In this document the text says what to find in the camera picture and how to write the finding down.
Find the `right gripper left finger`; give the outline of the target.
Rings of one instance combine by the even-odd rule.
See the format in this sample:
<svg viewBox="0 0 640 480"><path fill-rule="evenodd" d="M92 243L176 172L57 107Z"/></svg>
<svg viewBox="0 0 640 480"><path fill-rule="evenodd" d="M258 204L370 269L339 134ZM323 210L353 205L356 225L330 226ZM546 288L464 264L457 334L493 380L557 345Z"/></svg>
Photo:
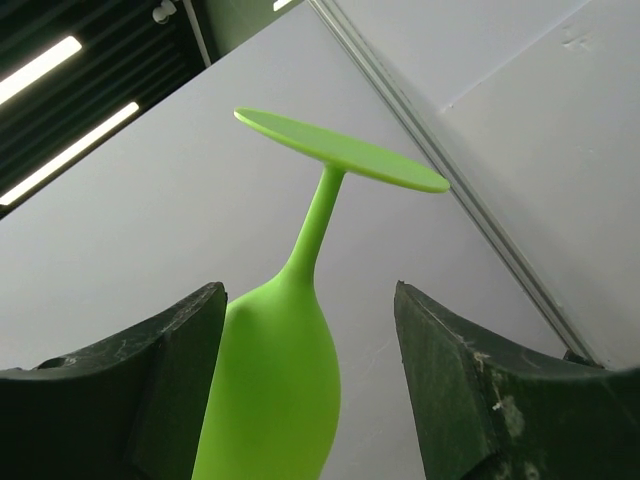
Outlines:
<svg viewBox="0 0 640 480"><path fill-rule="evenodd" d="M191 478L227 300L207 283L89 346L2 370L2 478Z"/></svg>

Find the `green goblet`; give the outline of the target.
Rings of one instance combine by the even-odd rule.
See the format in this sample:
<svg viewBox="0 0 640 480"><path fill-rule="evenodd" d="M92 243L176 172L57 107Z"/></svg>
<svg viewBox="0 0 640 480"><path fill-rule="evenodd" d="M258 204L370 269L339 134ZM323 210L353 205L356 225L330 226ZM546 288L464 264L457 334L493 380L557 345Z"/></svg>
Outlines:
<svg viewBox="0 0 640 480"><path fill-rule="evenodd" d="M323 169L283 267L226 309L192 475L316 479L336 436L341 383L315 267L344 176L430 194L450 184L404 155L330 129L250 107L234 114Z"/></svg>

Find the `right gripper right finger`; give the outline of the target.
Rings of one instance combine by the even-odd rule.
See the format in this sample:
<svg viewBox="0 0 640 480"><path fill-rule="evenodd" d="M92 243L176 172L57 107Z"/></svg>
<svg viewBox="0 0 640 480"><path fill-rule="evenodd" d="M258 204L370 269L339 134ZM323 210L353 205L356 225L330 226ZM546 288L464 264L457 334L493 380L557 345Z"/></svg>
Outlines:
<svg viewBox="0 0 640 480"><path fill-rule="evenodd" d="M635 479L639 371L529 349L398 283L394 317L429 479Z"/></svg>

